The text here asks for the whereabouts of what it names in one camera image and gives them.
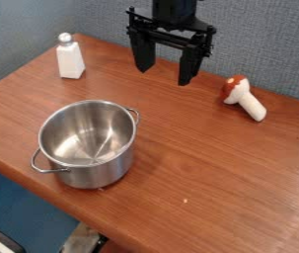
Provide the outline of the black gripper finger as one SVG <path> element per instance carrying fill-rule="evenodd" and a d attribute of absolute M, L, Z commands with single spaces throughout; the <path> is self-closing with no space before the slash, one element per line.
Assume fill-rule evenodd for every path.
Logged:
<path fill-rule="evenodd" d="M 155 42 L 148 34 L 137 30 L 129 29 L 128 34 L 136 68 L 145 72 L 155 64 Z"/>
<path fill-rule="evenodd" d="M 198 75 L 203 60 L 203 49 L 199 46 L 188 46 L 181 51 L 179 58 L 177 85 L 184 86 Z"/>

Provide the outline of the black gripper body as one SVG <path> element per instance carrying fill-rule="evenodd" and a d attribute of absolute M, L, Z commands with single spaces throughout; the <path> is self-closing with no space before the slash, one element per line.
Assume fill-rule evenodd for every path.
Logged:
<path fill-rule="evenodd" d="M 143 29 L 164 33 L 172 42 L 179 40 L 173 31 L 189 32 L 195 43 L 204 49 L 204 55 L 211 55 L 216 28 L 196 18 L 195 5 L 152 5 L 151 10 L 131 7 L 127 13 Z"/>

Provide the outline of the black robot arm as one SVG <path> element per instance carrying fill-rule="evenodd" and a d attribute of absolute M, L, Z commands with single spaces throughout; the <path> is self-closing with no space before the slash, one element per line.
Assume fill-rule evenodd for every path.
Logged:
<path fill-rule="evenodd" d="M 211 56 L 216 28 L 196 18 L 199 0 L 151 0 L 151 10 L 131 6 L 127 34 L 136 68 L 145 72 L 155 65 L 155 45 L 181 51 L 177 85 L 184 86 L 198 75 L 204 57 Z"/>

